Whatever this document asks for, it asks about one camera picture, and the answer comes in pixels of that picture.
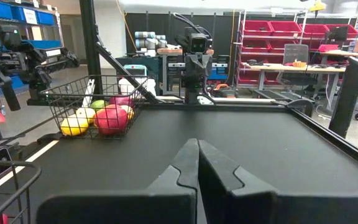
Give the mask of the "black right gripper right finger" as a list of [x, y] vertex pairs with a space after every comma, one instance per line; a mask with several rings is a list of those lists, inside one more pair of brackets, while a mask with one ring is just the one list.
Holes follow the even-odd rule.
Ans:
[[208, 224], [358, 224], [358, 194], [286, 193], [207, 141], [198, 145]]

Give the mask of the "yellow lemon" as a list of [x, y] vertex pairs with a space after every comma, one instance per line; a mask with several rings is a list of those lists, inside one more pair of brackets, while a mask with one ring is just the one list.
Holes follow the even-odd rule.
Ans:
[[78, 118], [84, 118], [87, 119], [87, 122], [89, 124], [94, 123], [94, 116], [95, 116], [96, 112], [94, 109], [92, 108], [78, 108], [76, 110], [76, 116]]
[[128, 120], [131, 120], [134, 117], [134, 110], [131, 106], [121, 105], [121, 108], [127, 113]]
[[66, 136], [83, 134], [89, 128], [86, 118], [77, 118], [75, 114], [65, 118], [60, 124], [60, 131]]

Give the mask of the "dark red apple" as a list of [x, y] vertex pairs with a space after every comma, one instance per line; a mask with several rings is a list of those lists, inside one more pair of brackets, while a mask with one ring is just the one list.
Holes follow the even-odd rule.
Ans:
[[125, 105], [133, 107], [135, 105], [135, 101], [130, 96], [112, 96], [109, 99], [109, 105]]

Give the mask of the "orange red mango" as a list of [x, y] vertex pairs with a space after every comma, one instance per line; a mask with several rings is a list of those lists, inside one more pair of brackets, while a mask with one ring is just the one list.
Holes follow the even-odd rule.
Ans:
[[122, 133], [127, 126], [127, 112], [119, 105], [108, 105], [94, 115], [94, 123], [102, 135]]

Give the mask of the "green lime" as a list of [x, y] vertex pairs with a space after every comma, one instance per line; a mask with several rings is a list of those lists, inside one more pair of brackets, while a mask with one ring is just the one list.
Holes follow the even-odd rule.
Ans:
[[95, 100], [90, 104], [90, 108], [97, 112], [98, 110], [104, 109], [109, 103], [104, 100]]

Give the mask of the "wooden bench top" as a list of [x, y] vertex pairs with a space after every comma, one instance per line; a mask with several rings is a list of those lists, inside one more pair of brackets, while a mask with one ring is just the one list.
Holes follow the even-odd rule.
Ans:
[[[160, 55], [163, 55], [163, 54], [181, 55], [183, 53], [183, 49], [161, 48], [161, 49], [157, 49], [157, 53], [160, 54]], [[213, 55], [214, 50], [213, 49], [208, 49], [207, 51], [203, 52], [203, 54]]]

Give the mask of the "orange black tool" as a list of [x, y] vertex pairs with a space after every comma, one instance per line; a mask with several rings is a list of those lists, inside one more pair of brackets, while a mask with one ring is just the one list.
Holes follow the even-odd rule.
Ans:
[[237, 93], [227, 84], [218, 84], [211, 92], [216, 98], [236, 98]]

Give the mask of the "black partition panel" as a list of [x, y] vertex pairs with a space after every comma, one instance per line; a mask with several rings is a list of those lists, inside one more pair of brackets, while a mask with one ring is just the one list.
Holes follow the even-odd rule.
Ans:
[[[236, 40], [238, 13], [186, 14], [185, 17], [194, 24], [204, 27], [213, 36], [212, 49], [215, 57], [230, 55], [231, 61], [235, 60], [236, 47], [232, 43]], [[127, 53], [135, 51], [132, 41], [135, 40], [134, 32], [136, 31], [155, 32], [157, 35], [164, 35], [169, 44], [175, 44], [174, 37], [184, 35], [187, 26], [184, 22], [175, 19], [170, 12], [165, 14], [128, 13], [126, 22], [128, 26], [124, 30]]]

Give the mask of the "red storage bin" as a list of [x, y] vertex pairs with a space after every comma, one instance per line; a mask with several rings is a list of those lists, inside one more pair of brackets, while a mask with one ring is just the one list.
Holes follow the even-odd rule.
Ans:
[[270, 21], [270, 25], [273, 36], [299, 37], [302, 33], [302, 29], [294, 21]]
[[238, 74], [238, 84], [256, 85], [259, 83], [259, 71], [242, 70]]
[[266, 40], [246, 39], [241, 47], [242, 52], [267, 53], [269, 50], [270, 45]]
[[270, 36], [273, 32], [269, 21], [246, 20], [243, 34], [252, 36]]
[[323, 38], [329, 32], [329, 28], [324, 24], [299, 24], [303, 31], [303, 37], [306, 38]]
[[354, 39], [358, 36], [358, 31], [350, 24], [326, 24], [326, 27], [329, 30], [340, 28], [341, 30], [346, 31], [348, 39]]

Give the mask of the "teal plastic box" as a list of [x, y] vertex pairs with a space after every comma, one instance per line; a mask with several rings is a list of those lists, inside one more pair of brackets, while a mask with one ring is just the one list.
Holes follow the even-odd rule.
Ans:
[[147, 76], [147, 67], [145, 65], [124, 65], [124, 68], [133, 76], [137, 77], [146, 77]]

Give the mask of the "grey mesh office chair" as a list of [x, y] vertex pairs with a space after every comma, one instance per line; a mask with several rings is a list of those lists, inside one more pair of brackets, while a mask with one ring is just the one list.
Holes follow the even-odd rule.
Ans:
[[[309, 47], [305, 44], [285, 44], [283, 64], [309, 62]], [[283, 85], [308, 86], [317, 84], [317, 79], [308, 73], [279, 72], [277, 81]]]

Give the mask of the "light wooden work table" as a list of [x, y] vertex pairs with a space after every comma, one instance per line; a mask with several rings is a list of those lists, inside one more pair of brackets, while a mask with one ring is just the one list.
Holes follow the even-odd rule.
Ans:
[[334, 91], [336, 90], [339, 74], [345, 72], [345, 68], [313, 68], [310, 66], [306, 67], [291, 67], [285, 66], [279, 63], [266, 63], [264, 65], [249, 65], [248, 63], [241, 62], [240, 70], [250, 70], [250, 71], [258, 71], [259, 79], [257, 83], [257, 89], [264, 89], [264, 81], [265, 81], [265, 73], [266, 72], [284, 72], [284, 73], [300, 73], [300, 74], [318, 74], [318, 89], [321, 87], [322, 77], [323, 75], [333, 75], [332, 78], [328, 78], [328, 82], [326, 84], [326, 98], [329, 100], [329, 105], [333, 102], [334, 99]]

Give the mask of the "black computer monitor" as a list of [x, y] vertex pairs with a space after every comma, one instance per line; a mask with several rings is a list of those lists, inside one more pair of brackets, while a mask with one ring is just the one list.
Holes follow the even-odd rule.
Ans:
[[325, 34], [325, 44], [334, 44], [336, 42], [343, 44], [347, 40], [348, 26], [331, 26], [328, 29]]

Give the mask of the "black ribbed floor pole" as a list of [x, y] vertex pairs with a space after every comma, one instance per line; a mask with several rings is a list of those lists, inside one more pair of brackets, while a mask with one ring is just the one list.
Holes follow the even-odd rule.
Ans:
[[345, 138], [358, 99], [358, 58], [349, 57], [329, 129]]

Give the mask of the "black diagonal frame strut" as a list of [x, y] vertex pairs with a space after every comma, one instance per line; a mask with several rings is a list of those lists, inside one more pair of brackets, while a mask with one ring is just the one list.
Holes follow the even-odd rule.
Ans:
[[145, 97], [145, 99], [152, 104], [164, 103], [165, 101], [156, 98], [151, 92], [147, 91], [142, 84], [140, 84], [135, 76], [132, 76], [115, 58], [112, 57], [111, 53], [100, 43], [95, 43], [97, 52], [110, 64], [117, 72], [119, 72], [139, 93]]

